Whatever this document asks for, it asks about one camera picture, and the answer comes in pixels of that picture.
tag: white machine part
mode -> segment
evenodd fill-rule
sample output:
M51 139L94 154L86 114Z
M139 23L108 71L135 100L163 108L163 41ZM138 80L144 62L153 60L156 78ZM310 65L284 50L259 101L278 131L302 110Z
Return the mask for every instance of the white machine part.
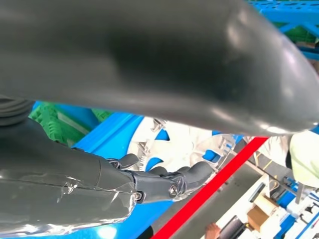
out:
M162 129L167 132L169 141L156 140ZM150 159L160 158L162 162L156 166L175 172L184 166L191 167L200 161L209 162L215 168L216 163L203 158L206 150L222 157L234 144L235 140L231 134L212 136L211 130L145 117L132 138L128 153L135 154L140 160L130 170L145 171Z

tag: green plastic part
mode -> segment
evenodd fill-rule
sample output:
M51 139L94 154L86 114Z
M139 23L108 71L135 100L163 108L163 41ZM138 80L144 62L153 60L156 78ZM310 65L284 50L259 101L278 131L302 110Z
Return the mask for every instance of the green plastic part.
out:
M51 140L68 146L73 146L91 131L89 127L51 103L42 103L29 117L42 125Z
M95 115L95 117L97 117L97 119L99 122L103 122L106 120L107 118L110 117L111 114L113 114L112 112L110 112L110 111L104 111L104 110L99 110L99 109L91 109L91 111L93 112L93 114Z

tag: person's hand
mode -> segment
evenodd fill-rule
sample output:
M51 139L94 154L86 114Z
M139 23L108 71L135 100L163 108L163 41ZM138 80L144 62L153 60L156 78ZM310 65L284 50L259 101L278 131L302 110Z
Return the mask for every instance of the person's hand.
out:
M206 226L206 233L205 239L217 239L219 237L221 229L215 223L211 223Z

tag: blue shelf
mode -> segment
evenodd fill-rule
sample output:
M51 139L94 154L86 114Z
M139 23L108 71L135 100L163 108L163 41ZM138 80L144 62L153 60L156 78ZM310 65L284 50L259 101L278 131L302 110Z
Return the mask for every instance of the blue shelf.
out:
M286 32L301 26L319 38L319 1L248 1L259 13L271 22L286 23L280 31ZM302 47L300 50L307 58L319 60L318 49Z

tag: robotic arm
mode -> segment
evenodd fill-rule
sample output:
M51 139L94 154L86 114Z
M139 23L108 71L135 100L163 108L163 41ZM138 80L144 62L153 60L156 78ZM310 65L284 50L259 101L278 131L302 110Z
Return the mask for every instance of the robotic arm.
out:
M238 0L0 0L0 237L121 222L183 198L212 173L128 171L52 142L33 100L127 111L246 135L317 124L318 78Z

